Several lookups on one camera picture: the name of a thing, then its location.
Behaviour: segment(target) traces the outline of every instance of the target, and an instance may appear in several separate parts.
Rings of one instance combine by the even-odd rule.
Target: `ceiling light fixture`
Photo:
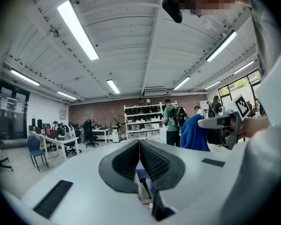
[[[112,88],[112,90],[116,93],[116,94],[120,94],[120,91],[118,90],[118,88],[116,87],[116,85],[113,83],[112,79],[107,80],[108,85],[110,85],[110,87]]]
[[[191,77],[186,77],[177,87],[174,88],[174,90],[177,90],[180,88],[184,83],[186,83]]]
[[[63,92],[57,92],[57,93],[58,93],[58,94],[61,94],[61,95],[63,95],[63,96],[66,96],[66,97],[68,97],[68,98],[74,99],[74,100],[77,99],[77,98],[72,97],[72,96],[70,96],[70,95],[67,95],[67,94],[65,94],[65,93],[63,93]]]
[[[237,33],[232,30],[232,32],[225,38],[225,40],[215,49],[206,59],[207,62],[211,62],[227,45],[236,37]]]
[[[33,81],[32,79],[26,77],[25,75],[23,75],[23,74],[21,74],[21,73],[15,71],[15,70],[10,70],[10,71],[11,71],[11,73],[13,73],[14,75],[16,75],[16,76],[18,76],[18,77],[20,77],[20,78],[22,78],[22,79],[24,79],[24,80],[26,80],[26,81],[32,83],[32,84],[34,84],[34,85],[36,85],[36,86],[39,85],[39,82]]]
[[[238,69],[234,74],[240,72],[241,70],[245,69],[246,67],[250,66],[254,61],[249,62],[248,64],[244,65],[241,69]]]
[[[71,2],[70,1],[64,2],[63,4],[57,7],[57,10],[59,11],[63,20],[65,21],[70,31],[76,38],[77,42],[80,44],[82,49],[89,57],[89,59],[91,60],[98,59],[99,56],[95,51],[92,43],[90,42],[88,36],[86,35],[82,25],[80,24]]]
[[[220,83],[220,82],[221,82],[221,81],[217,81],[216,83],[210,85],[209,87],[206,87],[205,89],[211,88],[211,87],[215,86],[216,84],[218,84],[218,83]]]

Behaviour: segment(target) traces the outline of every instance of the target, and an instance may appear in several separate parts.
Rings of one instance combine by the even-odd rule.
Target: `blue chair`
[[[28,136],[27,146],[28,146],[28,149],[30,152],[30,157],[31,157],[33,165],[34,165],[34,162],[33,162],[32,156],[34,157],[34,161],[36,162],[36,165],[37,165],[36,157],[40,156],[40,155],[41,155],[43,164],[44,164],[44,160],[43,160],[42,155],[44,156],[46,164],[47,164],[45,152],[40,150],[40,145],[41,145],[41,142],[39,141],[39,139],[36,136],[32,136],[32,135]]]

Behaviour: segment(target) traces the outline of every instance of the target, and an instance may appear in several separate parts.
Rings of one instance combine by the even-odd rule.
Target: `air conditioning unit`
[[[167,88],[145,88],[144,96],[145,97],[154,97],[166,95],[170,92],[170,89]]]

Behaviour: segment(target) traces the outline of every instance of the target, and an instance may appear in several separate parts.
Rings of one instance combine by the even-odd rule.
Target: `backpack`
[[[170,105],[173,109],[170,110],[169,119],[173,126],[178,127],[179,129],[185,124],[188,119],[186,112],[183,107],[174,107]]]

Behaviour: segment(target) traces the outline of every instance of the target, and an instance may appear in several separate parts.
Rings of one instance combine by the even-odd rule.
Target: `black chair leg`
[[[31,154],[30,154],[30,157],[31,157],[31,161],[32,161],[32,163],[33,163],[33,166],[36,167],[36,166],[34,165],[34,162],[33,162],[32,155],[31,155]]]
[[[36,157],[34,156],[34,161],[36,162],[36,165],[37,165],[37,161],[36,161]],[[39,168],[38,168],[38,165],[37,165],[37,169],[38,171],[40,172]]]
[[[149,198],[151,199],[152,197],[151,197],[149,188],[148,188],[148,186],[147,186],[146,179],[143,179],[143,180],[142,180],[142,184],[144,185],[144,188],[145,188],[145,190],[147,191],[147,193],[148,193],[148,195],[149,195]]]
[[[45,159],[45,162],[46,162],[46,164],[47,164],[47,167],[49,168],[48,163],[47,163],[47,160],[46,160],[45,154],[44,154],[44,159]]]

